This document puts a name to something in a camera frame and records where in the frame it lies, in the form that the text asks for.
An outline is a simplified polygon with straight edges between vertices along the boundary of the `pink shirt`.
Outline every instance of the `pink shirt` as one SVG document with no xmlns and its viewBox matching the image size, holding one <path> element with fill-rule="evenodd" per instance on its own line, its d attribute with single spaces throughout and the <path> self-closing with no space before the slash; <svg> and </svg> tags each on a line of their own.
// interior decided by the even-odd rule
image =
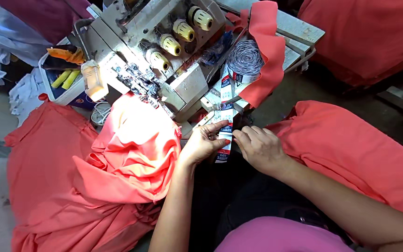
<svg viewBox="0 0 403 252">
<path fill-rule="evenodd" d="M 260 217 L 230 232 L 215 252 L 352 252 L 341 238 L 316 226 Z"/>
</svg>

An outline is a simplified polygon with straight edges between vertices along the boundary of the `label tape roll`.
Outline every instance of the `label tape roll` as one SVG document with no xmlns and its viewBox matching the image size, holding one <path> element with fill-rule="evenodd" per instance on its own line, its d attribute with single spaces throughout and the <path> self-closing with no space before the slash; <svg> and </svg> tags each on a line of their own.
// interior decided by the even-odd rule
<svg viewBox="0 0 403 252">
<path fill-rule="evenodd" d="M 257 80 L 262 66 L 264 60 L 257 43 L 252 39 L 237 43 L 227 59 L 229 75 L 240 83 L 252 83 Z"/>
</svg>

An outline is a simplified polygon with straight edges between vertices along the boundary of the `finger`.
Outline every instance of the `finger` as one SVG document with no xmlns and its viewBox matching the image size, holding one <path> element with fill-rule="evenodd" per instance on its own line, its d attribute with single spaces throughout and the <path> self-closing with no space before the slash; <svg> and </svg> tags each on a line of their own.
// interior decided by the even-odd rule
<svg viewBox="0 0 403 252">
<path fill-rule="evenodd" d="M 200 127 L 200 130 L 206 134 L 211 134 L 228 125 L 228 122 L 228 120 L 223 120 L 218 123 L 203 125 Z"/>
<path fill-rule="evenodd" d="M 271 130 L 269 130 L 269 129 L 262 129 L 265 133 L 267 133 L 268 135 L 274 135 L 274 136 L 276 136 Z"/>
<path fill-rule="evenodd" d="M 237 129 L 237 130 L 233 131 L 232 135 L 234 135 L 236 140 L 240 142 L 240 144 L 242 145 L 243 148 L 245 148 L 246 146 L 249 146 L 251 144 L 251 139 L 250 139 L 249 135 L 241 130 Z"/>
<path fill-rule="evenodd" d="M 231 143 L 231 140 L 229 140 L 229 139 L 217 139 L 217 140 L 212 141 L 215 151 L 229 145 L 230 143 Z"/>
<path fill-rule="evenodd" d="M 234 138 L 233 141 L 236 142 L 237 146 L 239 146 L 239 149 L 240 149 L 240 152 L 242 152 L 243 158 L 245 160 L 248 160 L 247 152 L 245 152 L 245 149 L 243 148 L 242 143 L 237 138 Z"/>
<path fill-rule="evenodd" d="M 258 138 L 259 134 L 252 128 L 245 126 L 242 128 L 242 131 L 247 133 L 251 140 Z"/>
<path fill-rule="evenodd" d="M 259 127 L 257 127 L 257 126 L 251 126 L 251 128 L 252 128 L 256 133 L 258 133 L 259 135 L 265 135 L 265 132 L 264 132 L 261 128 L 259 128 Z"/>
</svg>

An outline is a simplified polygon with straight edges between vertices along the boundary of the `woman's right hand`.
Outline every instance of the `woman's right hand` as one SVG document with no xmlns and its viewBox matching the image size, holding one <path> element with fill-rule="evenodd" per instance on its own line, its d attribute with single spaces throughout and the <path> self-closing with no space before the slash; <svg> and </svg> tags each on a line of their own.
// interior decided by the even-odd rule
<svg viewBox="0 0 403 252">
<path fill-rule="evenodd" d="M 256 126 L 245 126 L 242 130 L 235 130 L 232 133 L 234 141 L 242 151 L 243 158 L 258 171 L 278 177 L 284 172 L 288 157 L 281 146 L 276 135 L 268 129 L 260 129 Z"/>
</svg>

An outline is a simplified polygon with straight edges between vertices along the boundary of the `woman's hand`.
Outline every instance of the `woman's hand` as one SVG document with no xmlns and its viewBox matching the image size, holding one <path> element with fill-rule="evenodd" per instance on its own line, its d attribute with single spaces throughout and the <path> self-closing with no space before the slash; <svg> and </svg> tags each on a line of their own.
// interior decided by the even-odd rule
<svg viewBox="0 0 403 252">
<path fill-rule="evenodd" d="M 195 128 L 188 143 L 182 149 L 178 161 L 188 166 L 197 165 L 209 157 L 212 152 L 227 146 L 231 142 L 230 140 L 216 139 L 214 135 L 217 130 L 227 124 L 228 120 L 223 120 Z"/>
<path fill-rule="evenodd" d="M 268 129 L 245 126 L 242 130 L 233 131 L 232 134 L 242 151 L 243 158 L 266 175 L 275 177 L 278 172 L 282 172 L 285 164 L 291 161 L 291 158 L 284 153 L 277 136 Z"/>
</svg>

